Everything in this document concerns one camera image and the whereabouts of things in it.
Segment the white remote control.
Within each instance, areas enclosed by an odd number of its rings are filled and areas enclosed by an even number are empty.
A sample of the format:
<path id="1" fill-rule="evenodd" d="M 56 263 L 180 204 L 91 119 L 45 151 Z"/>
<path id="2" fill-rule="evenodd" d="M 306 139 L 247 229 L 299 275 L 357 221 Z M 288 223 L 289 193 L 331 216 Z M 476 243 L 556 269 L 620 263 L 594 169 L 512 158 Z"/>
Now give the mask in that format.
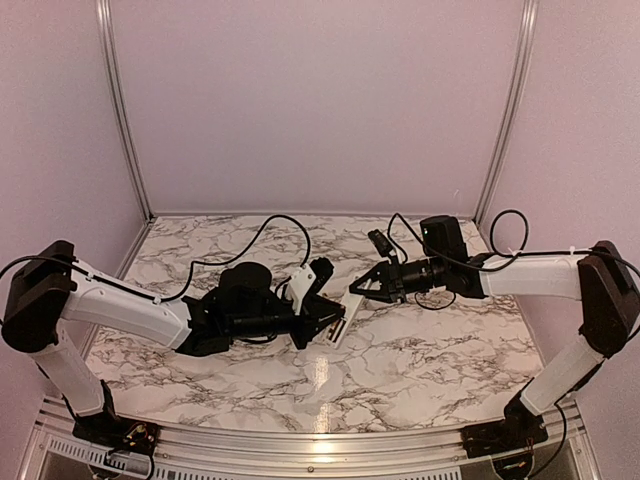
<path id="1" fill-rule="evenodd" d="M 346 291 L 344 293 L 344 295 L 342 296 L 340 303 L 346 308 L 345 314 L 342 318 L 340 318 L 339 320 L 343 320 L 344 321 L 344 327 L 342 329 L 342 331 L 340 332 L 340 335 L 329 339 L 327 337 L 327 330 L 329 329 L 329 327 L 331 325 L 329 325 L 324 331 L 323 331 L 323 335 L 322 335 L 322 343 L 328 346 L 331 346 L 334 349 L 338 349 L 340 347 L 340 345 L 342 344 L 343 340 L 345 339 L 349 327 L 351 326 L 351 324 L 353 323 L 353 321 L 355 320 L 359 310 L 361 309 L 361 307 L 363 306 L 365 301 L 365 298 L 359 295 L 353 295 L 351 294 L 349 291 Z"/>

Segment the orange AA battery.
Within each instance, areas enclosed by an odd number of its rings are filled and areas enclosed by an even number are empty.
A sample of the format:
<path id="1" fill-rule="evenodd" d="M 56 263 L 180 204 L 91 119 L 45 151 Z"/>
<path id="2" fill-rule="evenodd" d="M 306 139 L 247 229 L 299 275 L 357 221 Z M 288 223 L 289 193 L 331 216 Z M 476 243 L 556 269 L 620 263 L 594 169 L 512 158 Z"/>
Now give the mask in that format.
<path id="1" fill-rule="evenodd" d="M 343 329 L 343 327 L 344 327 L 344 321 L 343 320 L 336 321 L 327 330 L 327 337 L 329 339 L 332 339 L 332 338 L 335 338 L 335 337 L 339 336 L 340 332 Z"/>

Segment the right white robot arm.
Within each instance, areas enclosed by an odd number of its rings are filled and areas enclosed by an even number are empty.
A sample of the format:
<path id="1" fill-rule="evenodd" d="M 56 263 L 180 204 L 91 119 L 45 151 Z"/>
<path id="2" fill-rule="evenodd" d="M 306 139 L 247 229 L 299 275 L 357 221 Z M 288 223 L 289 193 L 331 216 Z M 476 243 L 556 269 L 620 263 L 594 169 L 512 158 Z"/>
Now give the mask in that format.
<path id="1" fill-rule="evenodd" d="M 554 403 L 583 386 L 639 333 L 639 288 L 634 281 L 639 272 L 609 241 L 586 249 L 472 256 L 456 218 L 429 217 L 421 221 L 420 230 L 425 257 L 405 263 L 397 259 L 388 236 L 371 231 L 369 238 L 384 259 L 355 280 L 350 293 L 392 304 L 442 288 L 466 299 L 572 302 L 581 313 L 569 343 L 509 401 L 503 418 L 466 430 L 473 440 L 492 435 L 506 448 L 519 446 L 540 427 Z"/>

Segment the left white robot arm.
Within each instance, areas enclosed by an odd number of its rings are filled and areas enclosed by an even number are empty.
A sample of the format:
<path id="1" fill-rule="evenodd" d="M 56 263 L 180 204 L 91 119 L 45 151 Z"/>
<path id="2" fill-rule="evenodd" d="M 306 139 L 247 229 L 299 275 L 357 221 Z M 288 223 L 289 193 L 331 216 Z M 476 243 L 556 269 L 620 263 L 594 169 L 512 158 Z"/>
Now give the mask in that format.
<path id="1" fill-rule="evenodd" d="M 271 289 L 270 270 L 242 262 L 221 273 L 201 298 L 158 295 L 105 276 L 74 254 L 73 244 L 56 241 L 38 255 L 17 259 L 1 336 L 29 355 L 68 403 L 75 419 L 106 445 L 125 438 L 110 391 L 89 369 L 64 332 L 63 321 L 117 329 L 151 340 L 181 355 L 208 357 L 226 352 L 236 340 L 287 335 L 303 350 L 346 309 L 320 291 L 333 265 L 318 258 L 289 279 L 283 295 Z"/>

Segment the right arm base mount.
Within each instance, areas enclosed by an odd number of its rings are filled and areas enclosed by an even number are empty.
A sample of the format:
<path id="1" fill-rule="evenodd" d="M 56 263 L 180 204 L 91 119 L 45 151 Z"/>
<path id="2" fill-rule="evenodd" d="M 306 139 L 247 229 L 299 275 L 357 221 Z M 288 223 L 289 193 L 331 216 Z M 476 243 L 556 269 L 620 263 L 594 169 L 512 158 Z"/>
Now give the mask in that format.
<path id="1" fill-rule="evenodd" d="M 549 436 L 541 424 L 520 429 L 508 427 L 502 420 L 463 427 L 461 438 L 467 457 L 479 458 L 531 447 L 547 441 Z"/>

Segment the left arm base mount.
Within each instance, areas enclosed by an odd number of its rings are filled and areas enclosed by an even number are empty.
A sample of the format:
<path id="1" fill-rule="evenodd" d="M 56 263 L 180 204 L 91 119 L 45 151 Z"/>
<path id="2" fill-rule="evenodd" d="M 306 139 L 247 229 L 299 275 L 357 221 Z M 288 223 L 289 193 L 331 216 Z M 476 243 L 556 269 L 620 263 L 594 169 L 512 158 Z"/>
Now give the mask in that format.
<path id="1" fill-rule="evenodd" d="M 152 455 L 156 448 L 160 427 L 153 422 L 121 417 L 116 421 L 97 422 L 79 417 L 74 437 L 111 450 Z"/>

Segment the front aluminium rail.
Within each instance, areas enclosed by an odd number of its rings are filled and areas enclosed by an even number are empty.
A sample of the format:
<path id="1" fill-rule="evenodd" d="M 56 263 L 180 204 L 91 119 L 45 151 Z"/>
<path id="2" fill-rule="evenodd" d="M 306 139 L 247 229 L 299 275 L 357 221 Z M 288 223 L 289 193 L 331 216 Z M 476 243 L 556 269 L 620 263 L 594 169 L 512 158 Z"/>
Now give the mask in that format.
<path id="1" fill-rule="evenodd" d="M 106 454 L 72 435 L 58 399 L 43 401 L 19 479 L 87 479 L 100 468 L 118 479 L 492 479 L 496 459 L 470 458 L 461 428 L 312 434 L 158 424 L 155 456 Z"/>

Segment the right aluminium frame post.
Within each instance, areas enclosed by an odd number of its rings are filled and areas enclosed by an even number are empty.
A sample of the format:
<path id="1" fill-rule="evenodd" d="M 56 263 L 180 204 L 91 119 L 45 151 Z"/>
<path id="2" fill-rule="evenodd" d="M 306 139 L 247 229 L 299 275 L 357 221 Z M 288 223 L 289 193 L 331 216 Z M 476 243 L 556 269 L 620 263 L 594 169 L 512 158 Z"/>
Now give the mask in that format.
<path id="1" fill-rule="evenodd" d="M 518 38 L 506 101 L 493 145 L 489 167 L 473 215 L 473 221 L 476 225 L 481 225 L 488 216 L 498 187 L 500 174 L 505 165 L 513 127 L 530 69 L 539 4 L 540 2 L 536 0 L 522 2 Z"/>

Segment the aluminium frame post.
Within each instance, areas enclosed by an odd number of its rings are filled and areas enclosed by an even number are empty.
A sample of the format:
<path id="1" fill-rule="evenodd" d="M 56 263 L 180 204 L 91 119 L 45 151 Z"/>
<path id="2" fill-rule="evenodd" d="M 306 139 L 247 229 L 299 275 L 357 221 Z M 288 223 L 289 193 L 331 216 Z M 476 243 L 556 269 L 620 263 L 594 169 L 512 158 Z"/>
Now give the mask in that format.
<path id="1" fill-rule="evenodd" d="M 498 187 L 500 174 L 505 165 L 513 127 L 530 69 L 539 4 L 540 2 L 536 0 L 522 2 L 518 38 L 506 101 L 493 145 L 489 167 L 473 215 L 473 221 L 476 225 L 481 225 L 488 216 Z"/>
<path id="2" fill-rule="evenodd" d="M 144 184 L 141 166 L 127 114 L 126 100 L 117 58 L 115 31 L 113 26 L 111 2 L 96 1 L 96 17 L 104 57 L 107 84 L 113 105 L 116 128 L 122 145 L 126 167 L 141 216 L 146 223 L 154 219 L 147 189 Z"/>

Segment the left aluminium frame post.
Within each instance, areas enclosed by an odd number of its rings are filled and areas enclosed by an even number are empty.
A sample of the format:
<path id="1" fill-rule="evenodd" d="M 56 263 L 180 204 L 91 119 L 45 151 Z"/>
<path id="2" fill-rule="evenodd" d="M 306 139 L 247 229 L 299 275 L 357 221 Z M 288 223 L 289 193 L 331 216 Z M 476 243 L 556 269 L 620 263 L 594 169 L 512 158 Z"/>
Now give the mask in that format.
<path id="1" fill-rule="evenodd" d="M 147 189 L 144 184 L 141 166 L 127 114 L 126 100 L 117 58 L 115 31 L 113 26 L 111 2 L 96 1 L 96 17 L 104 57 L 107 84 L 113 105 L 116 128 L 122 145 L 126 167 L 141 216 L 146 223 L 154 219 Z"/>

